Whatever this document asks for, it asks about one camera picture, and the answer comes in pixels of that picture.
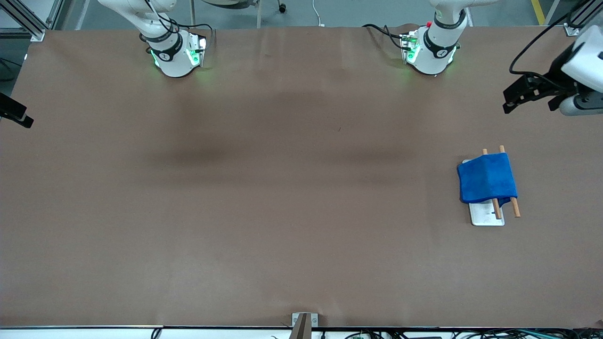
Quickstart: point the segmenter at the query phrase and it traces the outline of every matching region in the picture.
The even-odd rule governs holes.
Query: black cable
[[[375,30],[378,30],[379,32],[381,32],[381,34],[384,34],[384,35],[390,35],[390,34],[388,34],[388,33],[387,33],[385,30],[383,30],[383,28],[381,28],[381,27],[379,27],[379,26],[377,26],[377,25],[373,25],[373,24],[366,24],[366,25],[363,25],[362,27],[374,28]]]
[[[151,339],[158,339],[159,336],[161,335],[161,328],[155,328],[153,329],[153,332],[151,333]]]
[[[7,65],[6,62],[4,62],[4,60],[2,60],[2,59],[0,59],[0,65],[4,66],[4,68],[6,68],[6,70],[10,74],[10,76],[8,78],[0,78],[0,83],[8,83],[10,81],[13,81],[14,80],[14,73],[10,69],[9,65]]]
[[[366,25],[364,25],[364,26],[362,26],[362,27],[370,27],[370,28],[375,28],[375,29],[376,29],[376,30],[378,30],[380,33],[382,33],[382,34],[384,34],[384,35],[386,35],[386,36],[390,37],[391,43],[393,43],[393,44],[394,44],[394,46],[396,46],[396,47],[398,47],[398,48],[400,48],[400,49],[403,49],[403,50],[405,50],[405,51],[410,51],[410,50],[411,50],[411,49],[410,49],[410,48],[408,48],[408,47],[402,47],[402,46],[400,46],[400,44],[398,44],[398,43],[397,43],[397,42],[394,40],[394,38],[396,38],[396,39],[400,39],[400,36],[399,36],[399,35],[393,35],[393,34],[391,34],[390,29],[387,27],[387,25],[383,26],[383,30],[382,30],[381,28],[379,28],[378,26],[373,25],[373,24],[366,24]]]
[[[570,12],[568,12],[567,14],[565,14],[564,16],[560,17],[559,19],[557,19],[555,22],[553,22],[552,24],[550,24],[547,28],[545,28],[542,32],[540,32],[535,38],[532,39],[532,41],[530,41],[523,49],[521,52],[519,52],[519,54],[513,59],[513,61],[511,62],[511,65],[509,66],[509,73],[511,74],[516,74],[516,75],[529,75],[535,78],[540,78],[546,82],[548,82],[549,84],[553,85],[553,87],[559,89],[559,90],[566,90],[565,87],[553,82],[552,80],[548,79],[547,77],[545,77],[542,74],[536,73],[536,72],[531,72],[531,71],[515,71],[513,68],[515,67],[515,64],[517,63],[517,61],[519,61],[519,59],[530,49],[530,47],[532,47],[532,45],[534,43],[536,43],[536,41],[538,41],[538,39],[540,39],[543,35],[545,35],[548,31],[550,31],[554,26],[558,25],[561,21],[567,19],[568,17],[571,17],[572,13],[575,12],[578,8],[582,7],[584,4],[586,4],[587,1],[591,1],[591,0],[583,0],[580,3],[578,3],[577,5],[575,5],[574,7],[572,7],[572,9],[570,10]]]
[[[350,335],[348,335],[348,336],[347,336],[346,338],[344,338],[344,339],[350,339],[350,338],[353,338],[353,337],[355,337],[355,336],[357,336],[357,335],[362,335],[362,332],[357,332],[357,333],[354,333],[354,334],[350,334]]]
[[[147,6],[152,9],[153,13],[156,13],[157,16],[159,17],[159,22],[161,23],[161,25],[170,33],[178,33],[178,28],[196,28],[196,27],[207,27],[209,28],[209,31],[211,33],[211,36],[209,37],[209,41],[207,43],[207,47],[209,47],[213,41],[213,39],[216,36],[216,30],[213,29],[213,27],[211,27],[209,24],[198,24],[198,25],[183,25],[183,24],[179,24],[176,20],[170,18],[170,17],[164,17],[161,14],[159,14],[159,12],[156,12],[155,10],[153,10],[151,4],[150,4],[150,0],[145,0],[145,2],[147,3]],[[167,21],[170,23],[171,26],[176,27],[175,31],[171,30],[171,27],[168,28],[163,21]],[[139,36],[140,40],[147,42],[146,40],[143,40],[143,36],[142,34]]]
[[[368,333],[371,338],[374,338],[374,339],[385,339],[381,335],[381,332],[377,333],[377,332],[373,332],[373,331],[369,331],[369,330],[365,330],[365,332]]]
[[[13,64],[13,65],[15,65],[15,66],[23,67],[23,65],[22,65],[22,64],[20,64],[20,63],[16,63],[16,62],[11,61],[11,60],[9,60],[9,59],[0,58],[0,60],[5,61],[5,62],[8,62],[8,63],[12,63],[12,64]]]
[[[21,64],[18,64],[14,61],[11,61],[11,60],[5,59],[5,58],[0,58],[0,65],[2,65],[10,74],[10,77],[8,77],[8,78],[0,78],[0,83],[8,83],[17,78],[16,74],[10,69],[10,66],[8,64],[6,64],[7,62],[11,63],[13,65],[16,65],[18,67],[21,67]]]

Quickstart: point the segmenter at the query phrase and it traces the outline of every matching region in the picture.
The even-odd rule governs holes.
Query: white cable
[[[320,22],[320,14],[316,10],[316,6],[314,5],[314,0],[312,0],[312,8],[314,8],[314,13],[316,13],[316,17],[318,18],[318,26],[322,27],[323,24]]]

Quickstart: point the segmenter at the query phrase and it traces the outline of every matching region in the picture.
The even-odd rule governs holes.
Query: metal bracket
[[[578,34],[580,34],[579,28],[572,28],[567,25],[567,22],[563,24],[563,29],[565,30],[567,36],[578,36]]]
[[[291,330],[289,339],[312,339],[311,314],[316,313],[293,313],[294,316],[295,314],[298,317],[295,318],[295,326]]]
[[[295,326],[297,319],[299,319],[300,315],[307,314],[310,316],[310,324],[312,327],[318,327],[318,313],[310,313],[310,312],[296,312],[291,314],[291,326]]]
[[[44,36],[46,36],[46,30],[42,30],[42,34],[38,36],[31,36],[31,42],[43,42]]]
[[[13,20],[31,34],[31,41],[42,41],[44,39],[43,31],[49,27],[29,7],[24,5],[22,0],[0,0],[0,8],[4,9]]]

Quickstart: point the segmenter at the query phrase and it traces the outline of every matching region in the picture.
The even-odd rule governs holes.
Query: wire
[[[362,27],[374,28],[374,29],[378,30],[381,34],[384,34],[384,35],[390,37],[391,43],[393,43],[394,46],[396,46],[396,47],[398,47],[400,49],[403,49],[405,51],[410,51],[411,50],[408,47],[402,47],[400,44],[398,44],[394,40],[394,38],[400,39],[400,35],[391,34],[390,29],[387,27],[387,25],[383,26],[383,29],[381,27],[379,27],[377,25],[373,25],[373,24],[366,24],[366,25],[363,25]]]
[[[11,61],[11,60],[9,60],[9,59],[0,58],[0,60],[5,61],[5,62],[8,62],[8,63],[12,63],[12,64],[13,64],[13,65],[15,65],[15,66],[19,66],[19,67],[23,66],[22,64],[20,64],[20,63],[16,63],[16,62]]]
[[[161,25],[170,33],[178,33],[178,28],[196,28],[196,27],[207,27],[209,28],[210,31],[210,37],[209,40],[207,42],[207,47],[209,47],[212,44],[212,41],[215,39],[216,36],[216,30],[213,29],[213,27],[211,27],[209,24],[198,24],[198,25],[183,25],[183,24],[179,24],[176,20],[170,18],[170,17],[164,17],[161,14],[159,14],[156,10],[155,7],[153,7],[153,5],[151,4],[150,0],[145,0],[145,2],[147,3],[147,6],[149,6],[149,8],[153,11],[153,13],[155,15],[157,15],[157,18],[159,20],[159,22],[161,23]],[[176,30],[172,31],[171,27],[168,28],[163,21],[167,21],[170,23],[170,25],[175,26]],[[139,36],[140,40],[147,42],[146,39],[144,39],[144,37],[142,36],[142,33]]]
[[[8,83],[11,82],[13,80],[15,80],[17,78],[17,75],[15,73],[13,73],[13,71],[10,69],[10,66],[6,63],[11,63],[13,65],[16,65],[18,67],[21,67],[21,64],[16,63],[14,61],[11,61],[9,59],[5,59],[5,58],[0,58],[0,65],[2,65],[10,74],[10,76],[8,78],[0,78],[0,83]]]
[[[387,35],[390,37],[391,43],[394,44],[394,46],[404,50],[404,51],[410,51],[411,49],[409,47],[402,47],[401,45],[399,45],[395,40],[394,37],[391,35],[390,33],[390,29],[387,28],[387,25],[384,25],[383,28],[385,29],[385,31],[387,32]]]
[[[151,333],[151,339],[158,339],[159,336],[161,335],[161,328],[155,328],[153,329],[153,332]]]
[[[316,17],[318,18],[318,26],[322,26],[323,24],[320,22],[320,14],[316,10],[316,6],[314,5],[314,0],[312,0],[312,8],[314,8],[314,13],[316,13]]]
[[[564,16],[560,17],[559,19],[557,19],[555,22],[553,22],[552,24],[550,24],[548,27],[546,27],[542,32],[540,32],[535,38],[532,39],[532,41],[530,41],[523,49],[521,52],[519,52],[519,54],[513,59],[513,61],[511,62],[511,65],[509,66],[509,73],[511,74],[516,74],[516,75],[529,75],[535,78],[540,78],[546,82],[548,82],[549,84],[553,85],[553,87],[559,89],[559,90],[566,90],[565,87],[553,82],[552,80],[548,79],[547,77],[545,77],[542,74],[536,73],[536,72],[531,72],[531,71],[515,71],[515,64],[517,63],[517,61],[519,61],[519,59],[530,49],[530,47],[532,47],[532,45],[534,43],[536,43],[536,41],[538,41],[538,39],[540,39],[543,35],[545,35],[548,31],[550,31],[554,26],[558,25],[561,21],[566,20],[568,17],[571,17],[573,15],[573,13],[579,9],[580,7],[582,7],[584,4],[586,4],[587,1],[591,1],[591,0],[583,0],[580,3],[578,3],[577,5],[575,5],[574,7],[572,7],[572,9],[567,12],[567,14],[565,14]]]
[[[354,333],[354,334],[350,334],[350,335],[348,335],[348,336],[347,336],[346,338],[344,338],[344,339],[350,339],[350,338],[353,338],[353,337],[355,337],[355,336],[357,336],[357,335],[362,335],[362,332],[357,332],[357,333]]]

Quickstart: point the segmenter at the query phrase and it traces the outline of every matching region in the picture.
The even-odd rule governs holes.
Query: chair leg
[[[197,24],[197,18],[195,17],[195,0],[191,0],[191,25]]]
[[[257,24],[256,28],[259,29],[262,26],[262,0],[257,0]]]
[[[276,0],[279,3],[279,12],[284,13],[287,11],[287,6],[281,0]]]

